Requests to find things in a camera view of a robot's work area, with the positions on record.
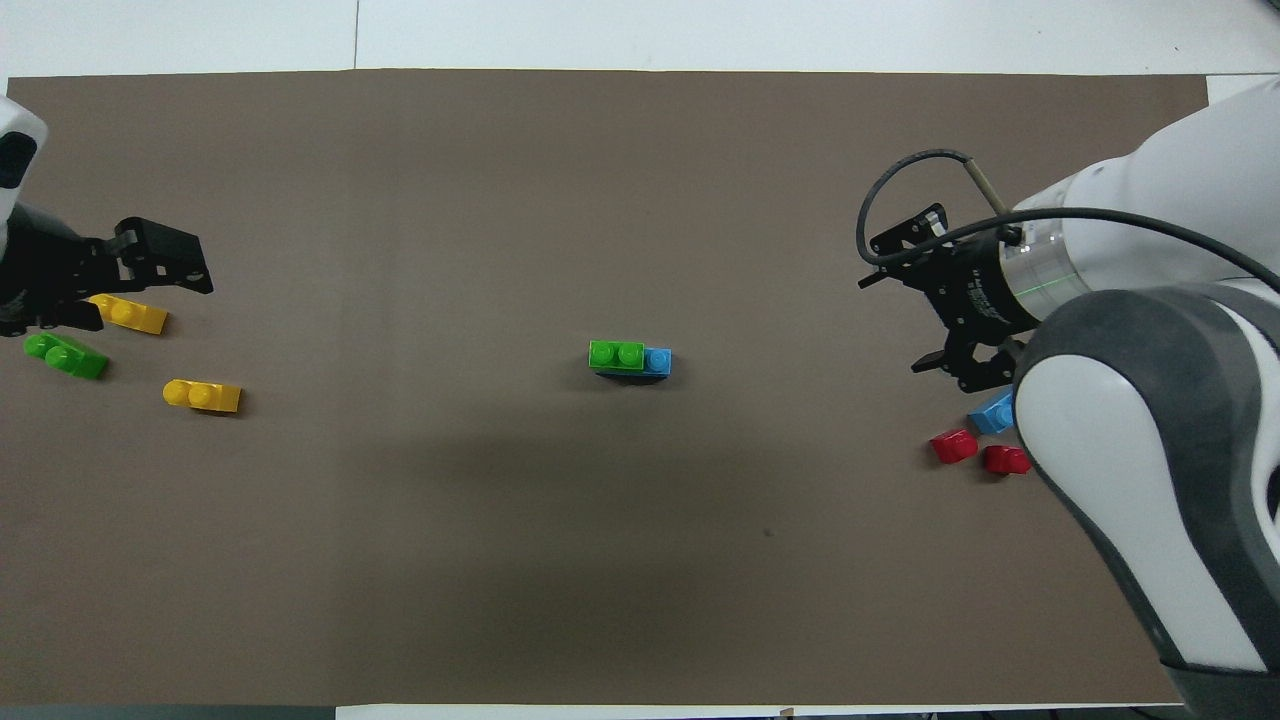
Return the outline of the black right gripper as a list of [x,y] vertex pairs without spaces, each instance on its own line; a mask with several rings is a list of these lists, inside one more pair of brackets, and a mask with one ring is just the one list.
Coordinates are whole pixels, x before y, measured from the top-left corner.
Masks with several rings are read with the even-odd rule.
[[[947,229],[945,206],[929,205],[874,237],[864,237],[865,249],[877,258],[905,252],[941,237]],[[925,296],[947,331],[957,331],[972,341],[946,340],[941,350],[915,360],[913,373],[942,372],[954,378],[964,393],[1004,388],[1015,382],[1021,341],[1007,337],[1034,331],[1041,322],[1015,299],[1001,266],[1002,247],[995,236],[979,234],[929,255]],[[859,283],[900,279],[910,269],[910,263],[870,265],[870,274]],[[986,360],[975,356],[980,342],[996,345],[995,354]]]

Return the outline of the yellow two-stud toy block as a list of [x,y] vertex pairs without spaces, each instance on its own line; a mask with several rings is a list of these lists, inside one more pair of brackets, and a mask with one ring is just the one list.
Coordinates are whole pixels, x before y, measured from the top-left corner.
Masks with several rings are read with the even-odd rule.
[[234,414],[239,411],[243,389],[225,383],[170,379],[163,387],[163,398],[175,407],[206,413]]
[[169,318],[168,310],[115,295],[96,293],[88,301],[104,323],[145,334],[161,334]]

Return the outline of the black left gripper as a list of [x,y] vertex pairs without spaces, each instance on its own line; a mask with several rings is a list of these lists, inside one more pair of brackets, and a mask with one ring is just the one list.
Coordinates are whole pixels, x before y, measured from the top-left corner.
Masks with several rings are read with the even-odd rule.
[[22,337],[32,328],[99,332],[104,328],[99,306],[82,297],[110,290],[119,279],[118,292],[214,291],[200,238],[141,217],[122,220],[104,241],[76,233],[49,213],[18,205],[5,232],[0,337]]

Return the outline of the brown table mat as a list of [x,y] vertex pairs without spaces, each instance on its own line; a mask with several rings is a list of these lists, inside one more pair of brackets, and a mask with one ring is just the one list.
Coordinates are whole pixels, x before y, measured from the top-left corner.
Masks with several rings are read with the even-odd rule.
[[[24,200],[197,234],[101,380],[0,340],[0,705],[1172,702],[1036,477],[867,273],[893,160],[1009,202],[1189,76],[348,70],[12,79]],[[591,340],[671,348],[595,373]],[[170,379],[239,386],[175,407]]]

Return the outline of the green two-stud toy block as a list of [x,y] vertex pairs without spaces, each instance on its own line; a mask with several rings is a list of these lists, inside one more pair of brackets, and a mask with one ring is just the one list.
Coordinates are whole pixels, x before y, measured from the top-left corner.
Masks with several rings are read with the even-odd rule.
[[109,359],[96,350],[70,337],[42,332],[31,334],[22,342],[24,354],[47,366],[81,379],[97,379],[105,372]]
[[643,374],[645,370],[645,345],[632,341],[591,340],[588,346],[588,365],[595,373]]

